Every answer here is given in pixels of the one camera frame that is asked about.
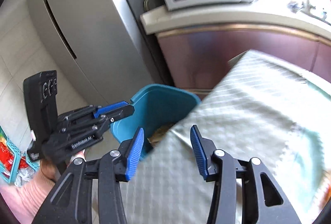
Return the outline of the pink left sleeve forearm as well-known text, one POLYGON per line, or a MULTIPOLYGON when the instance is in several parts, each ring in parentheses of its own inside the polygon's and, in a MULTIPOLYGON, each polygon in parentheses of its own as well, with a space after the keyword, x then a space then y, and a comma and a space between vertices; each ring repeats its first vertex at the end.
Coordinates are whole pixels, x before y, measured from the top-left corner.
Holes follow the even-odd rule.
POLYGON ((5 209, 9 209, 18 223, 32 223, 54 185, 54 181, 44 174, 42 168, 22 187, 1 185, 5 209))

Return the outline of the left hand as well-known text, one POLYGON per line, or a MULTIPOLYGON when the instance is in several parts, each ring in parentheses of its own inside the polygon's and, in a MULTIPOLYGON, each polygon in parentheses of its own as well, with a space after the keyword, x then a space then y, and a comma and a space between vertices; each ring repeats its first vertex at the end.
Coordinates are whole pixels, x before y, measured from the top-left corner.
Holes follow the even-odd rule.
MULTIPOLYGON (((66 163, 66 165, 69 166, 69 164, 72 163, 77 158, 81 158, 85 161, 86 160, 85 150, 82 150, 82 151, 78 152, 77 154, 73 155, 70 158, 69 162, 66 163)), ((42 161, 40 162, 40 169, 41 169, 41 173, 47 179, 49 179, 53 182, 56 182, 61 177, 58 168, 49 160, 42 159, 42 161)))

